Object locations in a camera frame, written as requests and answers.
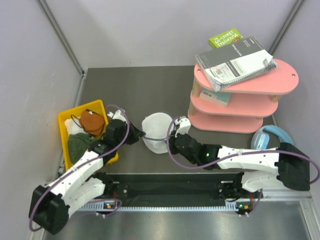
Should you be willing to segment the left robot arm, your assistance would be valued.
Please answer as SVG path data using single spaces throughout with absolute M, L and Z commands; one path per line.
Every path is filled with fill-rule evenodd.
M 96 174 L 124 144 L 132 145 L 145 132 L 126 120 L 112 120 L 105 133 L 96 140 L 69 170 L 47 186 L 39 185 L 32 193 L 29 227 L 33 223 L 52 235 L 60 232 L 71 216 L 86 203 L 101 196 L 109 198 L 114 191 L 107 177 Z

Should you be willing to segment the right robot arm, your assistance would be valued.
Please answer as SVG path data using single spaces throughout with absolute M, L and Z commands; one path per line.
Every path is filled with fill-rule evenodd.
M 290 143 L 253 150 L 201 144 L 188 134 L 172 134 L 166 146 L 170 156 L 179 154 L 196 169 L 242 169 L 233 185 L 233 192 L 239 198 L 280 185 L 295 191 L 310 190 L 308 157 Z

